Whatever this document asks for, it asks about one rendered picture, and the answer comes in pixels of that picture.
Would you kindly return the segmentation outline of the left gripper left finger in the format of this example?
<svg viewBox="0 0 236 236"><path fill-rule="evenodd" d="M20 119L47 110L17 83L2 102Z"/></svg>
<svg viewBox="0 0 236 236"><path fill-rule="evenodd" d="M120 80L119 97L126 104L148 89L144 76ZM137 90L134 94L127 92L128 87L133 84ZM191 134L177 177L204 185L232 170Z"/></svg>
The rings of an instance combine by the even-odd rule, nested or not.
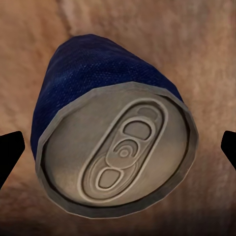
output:
<svg viewBox="0 0 236 236"><path fill-rule="evenodd" d="M25 149L21 131L0 137L0 189Z"/></svg>

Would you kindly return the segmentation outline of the can of soda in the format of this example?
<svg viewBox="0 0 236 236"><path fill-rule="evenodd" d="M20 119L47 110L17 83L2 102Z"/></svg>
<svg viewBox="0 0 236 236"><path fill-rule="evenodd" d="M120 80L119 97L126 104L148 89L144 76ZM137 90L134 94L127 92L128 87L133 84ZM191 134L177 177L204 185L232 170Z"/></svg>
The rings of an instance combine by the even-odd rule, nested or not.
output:
<svg viewBox="0 0 236 236"><path fill-rule="evenodd" d="M177 87L113 41L74 36L52 56L30 146L51 202L120 218L166 198L196 160L199 132Z"/></svg>

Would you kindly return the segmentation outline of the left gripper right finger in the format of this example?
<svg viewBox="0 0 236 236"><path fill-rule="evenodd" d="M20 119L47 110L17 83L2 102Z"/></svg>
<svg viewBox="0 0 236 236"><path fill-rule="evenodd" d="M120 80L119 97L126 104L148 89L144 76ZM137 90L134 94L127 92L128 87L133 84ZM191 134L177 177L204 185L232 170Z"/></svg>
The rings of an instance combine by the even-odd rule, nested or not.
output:
<svg viewBox="0 0 236 236"><path fill-rule="evenodd" d="M232 165L236 169L236 133L232 131L225 131L222 143L221 143L221 149L225 153L225 155L228 157L229 161L232 163Z"/></svg>

